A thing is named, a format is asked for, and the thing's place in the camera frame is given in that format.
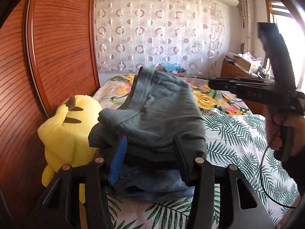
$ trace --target yellow stuffed animal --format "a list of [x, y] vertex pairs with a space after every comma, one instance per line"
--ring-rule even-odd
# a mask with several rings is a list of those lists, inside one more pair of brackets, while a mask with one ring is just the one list
[[[45, 187], [63, 164], [76, 167], [92, 161], [96, 148], [89, 147], [88, 135], [91, 128], [98, 123], [101, 110], [98, 101], [90, 96], [72, 96], [57, 109], [52, 118], [38, 128], [48, 163], [42, 173], [42, 184]], [[80, 185], [79, 197], [84, 203], [84, 184]]]

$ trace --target person's arm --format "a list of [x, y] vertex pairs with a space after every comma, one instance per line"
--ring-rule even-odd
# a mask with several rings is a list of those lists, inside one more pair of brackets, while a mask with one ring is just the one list
[[[273, 139], [269, 145], [274, 150], [279, 150], [282, 146], [280, 139], [279, 128], [280, 124], [285, 119], [284, 114], [272, 114], [267, 109], [264, 111], [266, 118], [266, 132], [268, 143]], [[283, 168], [287, 171], [289, 176], [293, 178], [298, 186], [300, 195], [305, 192], [305, 118], [304, 116], [291, 115], [283, 123], [283, 126], [291, 126], [295, 128], [293, 146], [290, 151], [290, 158], [287, 162], [282, 162]]]

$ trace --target wooden dresser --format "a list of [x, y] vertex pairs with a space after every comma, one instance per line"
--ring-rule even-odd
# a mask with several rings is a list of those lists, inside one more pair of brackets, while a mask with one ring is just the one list
[[[232, 65], [228, 62], [223, 61], [220, 77], [252, 77], [252, 76], [250, 74], [244, 72], [240, 68], [236, 67], [235, 65]], [[263, 110], [264, 110], [265, 105], [257, 103], [257, 102], [247, 101], [247, 100], [243, 100], [243, 101], [248, 106], [248, 108], [252, 111], [253, 114], [263, 115]]]

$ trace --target black sleeve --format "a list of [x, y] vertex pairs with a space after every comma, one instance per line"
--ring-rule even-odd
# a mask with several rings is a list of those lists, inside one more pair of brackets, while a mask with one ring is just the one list
[[290, 157], [285, 163], [282, 162], [282, 166], [294, 179], [300, 195], [303, 196], [305, 192], [305, 147], [299, 155]]

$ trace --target window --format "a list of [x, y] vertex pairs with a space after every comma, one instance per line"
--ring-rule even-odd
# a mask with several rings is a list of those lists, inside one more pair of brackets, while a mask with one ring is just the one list
[[[302, 86], [302, 68], [305, 66], [305, 36], [289, 10], [280, 0], [266, 0], [267, 19], [270, 23], [277, 24], [280, 34], [286, 43], [295, 77], [295, 85], [305, 92], [305, 84]], [[268, 58], [265, 58], [264, 68], [268, 66]]]

